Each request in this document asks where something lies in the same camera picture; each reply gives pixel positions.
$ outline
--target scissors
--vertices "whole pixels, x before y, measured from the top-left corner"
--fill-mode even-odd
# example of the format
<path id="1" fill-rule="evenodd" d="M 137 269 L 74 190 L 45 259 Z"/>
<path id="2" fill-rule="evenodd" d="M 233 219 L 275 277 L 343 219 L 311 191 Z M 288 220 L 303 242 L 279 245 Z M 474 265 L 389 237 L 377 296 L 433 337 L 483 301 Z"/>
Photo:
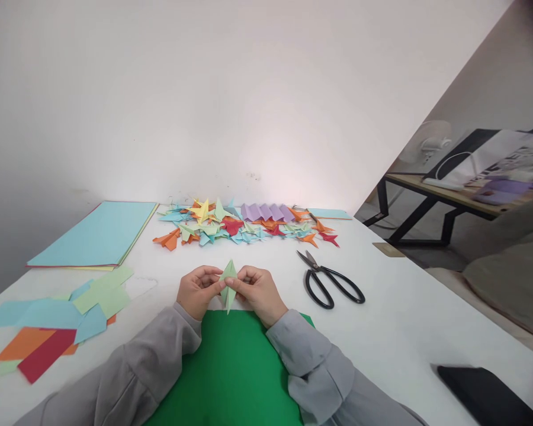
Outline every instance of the scissors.
<path id="1" fill-rule="evenodd" d="M 308 291 L 308 294 L 310 297 L 320 305 L 324 309 L 333 309 L 335 304 L 333 303 L 333 299 L 330 296 L 330 293 L 326 290 L 324 287 L 324 284 L 320 281 L 320 279 L 317 277 L 316 272 L 324 272 L 327 277 L 332 280 L 332 282 L 340 289 L 340 291 L 352 302 L 355 302 L 357 304 L 362 304 L 365 302 L 365 296 L 361 292 L 361 290 L 353 283 L 352 280 L 347 278 L 346 276 L 340 274 L 339 272 L 336 272 L 334 270 L 331 270 L 325 266 L 318 265 L 312 255 L 308 253 L 306 250 L 306 256 L 304 256 L 302 253 L 300 253 L 298 250 L 296 250 L 296 253 L 306 262 L 308 266 L 310 266 L 310 269 L 308 272 L 306 272 L 306 291 Z M 322 302 L 318 297 L 314 294 L 312 291 L 312 287 L 310 286 L 310 277 L 314 277 L 314 281 L 316 281 L 316 284 L 318 284 L 318 287 L 320 290 L 322 290 L 322 293 L 324 293 L 324 296 L 326 297 L 328 303 Z M 353 296 L 351 293 L 349 293 L 343 286 L 334 278 L 334 276 L 340 277 L 342 280 L 344 280 L 347 284 L 351 286 L 352 289 L 354 289 L 355 293 L 357 293 L 357 297 Z"/>

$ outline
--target wall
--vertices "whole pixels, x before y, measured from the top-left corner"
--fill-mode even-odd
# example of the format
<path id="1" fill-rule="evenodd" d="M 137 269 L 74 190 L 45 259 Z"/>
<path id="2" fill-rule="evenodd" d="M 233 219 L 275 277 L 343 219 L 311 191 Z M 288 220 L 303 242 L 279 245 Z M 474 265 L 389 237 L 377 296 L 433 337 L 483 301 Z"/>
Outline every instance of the wall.
<path id="1" fill-rule="evenodd" d="M 454 140 L 459 140 L 467 129 L 533 128 L 533 1 L 517 0 L 509 7 L 426 120 L 450 122 Z M 399 163 L 395 170 L 428 171 L 441 157 L 432 159 L 426 167 Z M 397 189 L 388 186 L 390 196 Z M 400 223 L 423 200 L 423 196 L 405 191 L 392 206 L 391 216 Z M 437 204 L 415 228 L 439 237 L 444 214 L 450 210 L 451 207 Z M 468 259 L 478 256 L 474 234 L 485 223 L 470 214 L 460 215 L 452 247 Z"/>
<path id="2" fill-rule="evenodd" d="M 355 211 L 509 3 L 0 0 L 0 291 L 103 199 Z"/>

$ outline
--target table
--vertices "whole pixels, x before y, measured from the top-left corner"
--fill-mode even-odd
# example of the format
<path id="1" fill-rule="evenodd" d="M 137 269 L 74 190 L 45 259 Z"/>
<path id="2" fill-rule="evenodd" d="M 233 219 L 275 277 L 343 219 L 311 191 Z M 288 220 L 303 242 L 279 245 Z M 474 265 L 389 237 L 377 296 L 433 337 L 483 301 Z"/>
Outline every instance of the table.
<path id="1" fill-rule="evenodd" d="M 294 238 L 273 238 L 253 245 L 218 240 L 214 246 L 179 246 L 169 252 L 152 242 L 174 227 L 153 217 L 125 264 L 137 277 L 158 286 L 117 315 L 108 330 L 87 341 L 75 355 L 62 357 L 32 386 L 18 373 L 0 377 L 0 426 L 10 425 L 45 396 L 104 362 L 110 353 L 173 303 L 179 279 L 210 264 L 233 259 L 269 269 L 290 308 L 312 317 L 316 328 L 353 364 L 392 398 L 411 407 L 431 426 L 476 424 L 433 371 L 435 364 L 482 366 L 500 377 L 533 408 L 533 352 L 506 334 L 407 258 L 389 258 L 372 243 L 382 239 L 358 221 L 327 220 L 341 248 L 320 240 L 319 249 Z M 306 265 L 296 250 L 309 250 L 321 264 L 340 271 L 361 288 L 367 301 L 357 305 L 333 286 L 336 307 L 327 311 L 306 294 Z M 43 298 L 69 292 L 103 272 L 32 269 L 0 294 L 7 300 Z M 220 309 L 214 300 L 211 309 Z M 234 309 L 242 306 L 235 301 Z M 0 351 L 14 337 L 0 328 Z"/>
<path id="2" fill-rule="evenodd" d="M 479 188 L 465 187 L 461 191 L 439 188 L 422 183 L 423 174 L 420 173 L 387 173 L 377 184 L 377 196 L 380 212 L 367 219 L 363 224 L 367 227 L 379 222 L 389 215 L 386 182 L 401 186 L 410 191 L 426 196 L 426 199 L 411 213 L 409 217 L 387 238 L 386 241 L 396 247 L 445 247 L 450 244 L 452 229 L 457 216 L 462 213 L 471 213 L 487 220 L 493 220 L 507 210 L 524 204 L 533 199 L 533 190 L 529 190 L 524 196 L 513 203 L 499 206 L 484 204 L 472 200 L 473 195 Z M 455 207 L 454 210 L 444 215 L 442 235 L 440 240 L 404 240 L 403 237 L 416 223 L 437 203 L 442 202 Z"/>

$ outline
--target tabletop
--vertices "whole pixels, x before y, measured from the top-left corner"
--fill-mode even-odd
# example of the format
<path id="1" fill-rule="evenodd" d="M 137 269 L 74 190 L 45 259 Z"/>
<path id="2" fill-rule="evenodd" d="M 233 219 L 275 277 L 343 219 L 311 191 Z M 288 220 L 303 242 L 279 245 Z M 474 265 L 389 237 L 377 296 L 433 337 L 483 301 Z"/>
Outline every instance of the tabletop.
<path id="1" fill-rule="evenodd" d="M 499 216 L 500 214 L 505 213 L 507 210 L 510 210 L 513 207 L 517 207 L 518 205 L 524 204 L 533 199 L 533 189 L 530 189 L 525 194 L 523 194 L 523 196 L 509 204 L 490 205 L 472 200 L 472 197 L 479 189 L 477 187 L 465 186 L 464 189 L 461 191 L 452 191 L 451 189 L 439 188 L 438 186 L 427 185 L 425 183 L 422 183 L 422 178 L 424 177 L 424 175 L 403 175 L 397 173 L 388 173 L 386 176 L 390 179 L 406 183 L 407 185 L 413 186 L 415 188 L 424 189 L 434 195 L 457 201 L 465 206 L 472 207 L 476 210 L 488 213 L 493 216 Z"/>
<path id="2" fill-rule="evenodd" d="M 61 357 L 34 384 L 22 374 L 0 376 L 0 425 L 10 425 L 43 398 L 103 363 L 175 300 L 181 276 L 201 264 L 224 268 L 230 259 L 271 271 L 289 308 L 312 317 L 316 328 L 348 356 L 355 367 L 395 400 L 411 407 L 431 426 L 475 425 L 475 421 L 436 376 L 433 366 L 484 367 L 533 409 L 533 352 L 482 316 L 407 258 L 389 258 L 375 248 L 382 239 L 358 221 L 326 220 L 336 230 L 337 248 L 316 240 L 319 249 L 295 238 L 268 238 L 237 245 L 178 246 L 172 252 L 152 242 L 174 225 L 154 216 L 125 265 L 134 276 L 158 285 L 118 313 L 117 322 L 93 337 L 75 355 Z M 322 265 L 343 273 L 363 291 L 357 305 L 327 283 L 335 309 L 317 306 L 304 288 L 306 265 L 296 250 L 308 250 Z M 55 296 L 74 290 L 104 272 L 32 269 L 0 294 L 0 304 Z M 233 309 L 247 307 L 235 301 Z M 210 309 L 221 309 L 213 300 Z M 0 328 L 0 352 L 17 331 Z"/>

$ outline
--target purple container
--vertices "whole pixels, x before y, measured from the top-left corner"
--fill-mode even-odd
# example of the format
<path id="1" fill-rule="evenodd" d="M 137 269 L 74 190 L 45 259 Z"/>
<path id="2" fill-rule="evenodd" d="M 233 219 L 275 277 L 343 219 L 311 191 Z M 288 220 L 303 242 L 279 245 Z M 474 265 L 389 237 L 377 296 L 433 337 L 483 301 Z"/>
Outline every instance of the purple container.
<path id="1" fill-rule="evenodd" d="M 533 185 L 531 182 L 501 177 L 492 179 L 474 194 L 473 200 L 491 205 L 509 204 L 520 198 Z"/>

